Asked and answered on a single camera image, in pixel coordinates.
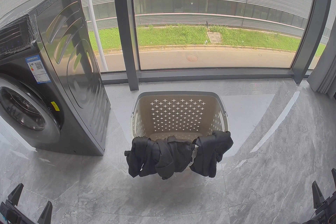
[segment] grass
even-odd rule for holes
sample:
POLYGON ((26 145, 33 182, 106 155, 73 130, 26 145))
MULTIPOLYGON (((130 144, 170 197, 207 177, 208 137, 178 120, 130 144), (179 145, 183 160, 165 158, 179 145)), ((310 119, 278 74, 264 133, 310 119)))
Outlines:
MULTIPOLYGON (((231 29, 220 25, 211 26, 210 31, 221 34, 222 45, 296 51, 300 44, 300 38, 284 36, 279 33, 231 29)), ((97 51, 94 33, 90 31, 89 36, 93 50, 97 51)), ((104 51, 121 49, 118 28, 99 30, 99 36, 104 51)), ((206 40, 210 44, 206 27, 183 24, 166 27, 151 25, 137 27, 137 38, 139 46, 203 45, 206 40)), ((316 55, 320 56, 324 48, 325 45, 320 44, 316 55)))

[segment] qr code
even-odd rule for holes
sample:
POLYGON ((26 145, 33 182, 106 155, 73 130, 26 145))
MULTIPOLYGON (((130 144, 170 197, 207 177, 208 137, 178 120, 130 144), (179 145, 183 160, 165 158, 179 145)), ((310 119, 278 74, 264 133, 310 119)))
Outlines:
POLYGON ((37 70, 41 70, 41 69, 43 69, 43 65, 42 65, 41 62, 35 62, 35 66, 36 66, 36 69, 37 69, 37 70))

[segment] manhole cover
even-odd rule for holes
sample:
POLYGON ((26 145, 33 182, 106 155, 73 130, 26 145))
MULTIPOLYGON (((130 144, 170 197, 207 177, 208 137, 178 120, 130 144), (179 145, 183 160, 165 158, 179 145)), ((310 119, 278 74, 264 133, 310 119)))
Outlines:
POLYGON ((211 43, 221 43, 222 42, 222 37, 220 33, 207 32, 207 34, 208 34, 208 37, 211 43))
POLYGON ((198 60, 198 58, 197 58, 197 56, 195 56, 195 55, 189 55, 189 56, 187 56, 187 60, 188 60, 189 62, 195 62, 195 61, 198 60))

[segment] yellow warning sticker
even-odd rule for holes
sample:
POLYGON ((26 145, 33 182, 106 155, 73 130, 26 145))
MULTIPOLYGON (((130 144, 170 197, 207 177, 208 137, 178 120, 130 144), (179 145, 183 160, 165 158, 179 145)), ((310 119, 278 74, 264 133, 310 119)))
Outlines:
POLYGON ((58 108, 57 104, 55 102, 51 102, 52 106, 56 111, 59 111, 60 109, 58 108))

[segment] plastic laundry basket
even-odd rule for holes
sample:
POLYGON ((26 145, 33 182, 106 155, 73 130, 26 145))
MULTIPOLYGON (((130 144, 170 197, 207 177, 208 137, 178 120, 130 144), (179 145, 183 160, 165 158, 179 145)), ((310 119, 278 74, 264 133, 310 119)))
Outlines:
POLYGON ((193 141, 213 130, 229 131, 229 120, 221 98, 213 92, 144 92, 131 114, 131 136, 152 140, 174 135, 193 141))

